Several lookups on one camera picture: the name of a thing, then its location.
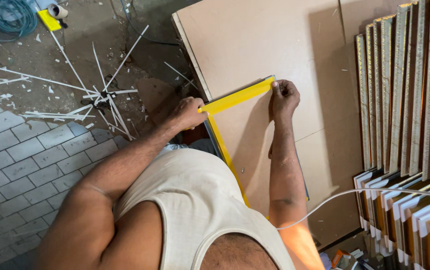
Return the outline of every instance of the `man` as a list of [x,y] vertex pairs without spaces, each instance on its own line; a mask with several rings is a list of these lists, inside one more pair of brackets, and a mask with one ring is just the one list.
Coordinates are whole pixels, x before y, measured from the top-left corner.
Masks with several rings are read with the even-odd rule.
[[292,127],[300,94],[286,80],[272,89],[269,221],[245,206],[217,156],[195,149],[157,156],[178,132],[207,118],[198,113],[202,100],[189,97],[72,188],[39,247],[37,268],[323,269],[306,220],[276,230],[307,209]]

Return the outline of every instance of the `black cable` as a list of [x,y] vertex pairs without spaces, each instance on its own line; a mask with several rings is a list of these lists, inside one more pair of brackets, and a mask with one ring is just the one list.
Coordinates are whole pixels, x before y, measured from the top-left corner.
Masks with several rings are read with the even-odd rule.
[[[111,75],[111,74],[108,74],[107,76],[105,76],[105,82],[107,82],[107,83],[110,82],[110,80],[111,80],[112,77],[113,77],[113,75]],[[118,89],[120,91],[126,91],[126,89],[121,89],[121,88],[118,87],[118,81],[116,80],[116,78],[113,78],[112,82],[110,83],[110,87],[111,88],[116,88],[116,89]]]
[[143,38],[145,38],[145,39],[147,39],[147,40],[150,40],[150,41],[152,41],[152,42],[155,42],[155,43],[160,43],[160,44],[165,44],[165,45],[174,45],[174,46],[179,46],[180,44],[178,44],[178,43],[171,43],[171,42],[164,42],[164,41],[158,41],[158,40],[152,40],[152,39],[150,39],[150,38],[148,38],[148,37],[146,37],[146,36],[144,36],[144,35],[142,35],[142,34],[140,34],[140,32],[138,32],[138,30],[133,26],[133,24],[131,23],[131,21],[130,21],[130,18],[128,17],[128,13],[127,13],[127,8],[125,7],[125,3],[123,3],[123,0],[120,0],[120,2],[122,2],[122,6],[123,6],[123,12],[125,13],[125,15],[127,16],[127,20],[128,20],[128,22],[130,23],[130,25],[131,25],[131,27],[135,30],[135,32],[137,33],[137,34],[139,34],[140,36],[142,36]]

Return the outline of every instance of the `blue hose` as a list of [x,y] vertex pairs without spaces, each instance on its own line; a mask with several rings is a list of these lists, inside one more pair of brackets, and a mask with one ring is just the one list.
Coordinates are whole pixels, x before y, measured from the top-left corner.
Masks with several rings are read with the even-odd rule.
[[9,36],[0,42],[15,41],[35,30],[38,18],[25,0],[0,0],[0,32]]

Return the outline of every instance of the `orange box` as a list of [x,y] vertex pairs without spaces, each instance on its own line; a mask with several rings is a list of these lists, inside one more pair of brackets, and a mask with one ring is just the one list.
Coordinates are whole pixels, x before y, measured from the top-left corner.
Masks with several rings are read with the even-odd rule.
[[350,263],[350,253],[344,250],[337,250],[335,256],[332,258],[332,268],[337,270],[343,270]]

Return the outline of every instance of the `concrete floor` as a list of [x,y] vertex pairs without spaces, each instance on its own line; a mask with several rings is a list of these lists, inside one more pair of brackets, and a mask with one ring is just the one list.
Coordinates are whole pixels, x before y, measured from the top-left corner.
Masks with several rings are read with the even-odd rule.
[[[176,43],[176,34],[171,23],[171,14],[197,2],[197,0],[123,1],[125,5],[130,3],[128,14],[138,31],[141,32],[149,24],[150,27],[145,36],[172,43]],[[106,76],[115,73],[122,62],[121,55],[126,55],[139,35],[128,24],[119,0],[68,0],[61,5],[69,11],[68,17],[64,19],[68,28],[54,32],[55,36],[64,47],[64,51],[86,88],[93,90],[92,86],[96,86],[101,90],[104,86],[93,56],[92,42],[103,74]],[[35,40],[37,34],[40,34],[41,43]],[[187,81],[166,66],[165,61],[186,77],[191,78],[188,64],[183,58],[179,46],[157,44],[142,38],[116,76],[118,87],[120,89],[131,89],[132,86],[137,88],[137,79],[155,77],[169,83],[180,95],[188,93],[196,95],[196,90],[190,89],[191,86],[183,87]],[[77,87],[81,86],[41,21],[33,33],[16,42],[0,43],[0,67]],[[0,79],[2,78],[16,79],[19,76],[0,71]],[[54,94],[48,92],[49,87],[53,89]],[[1,84],[0,95],[8,93],[13,97],[10,100],[0,101],[0,107],[15,114],[22,114],[25,111],[66,114],[82,107],[80,101],[83,99],[82,96],[86,95],[79,89],[37,79],[31,79],[31,82]],[[12,102],[15,106],[8,107],[7,105]],[[143,104],[137,93],[121,94],[115,98],[115,103],[122,117],[131,119],[141,135],[152,128],[153,124],[145,121],[146,112],[141,111]],[[107,120],[114,124],[111,113],[107,111],[106,114]],[[95,115],[96,118],[77,122],[83,126],[94,123],[93,128],[108,129],[105,121],[95,110],[91,112],[91,115]],[[127,126],[129,132],[134,135],[133,127],[130,124]],[[123,134],[115,130],[115,135]]]

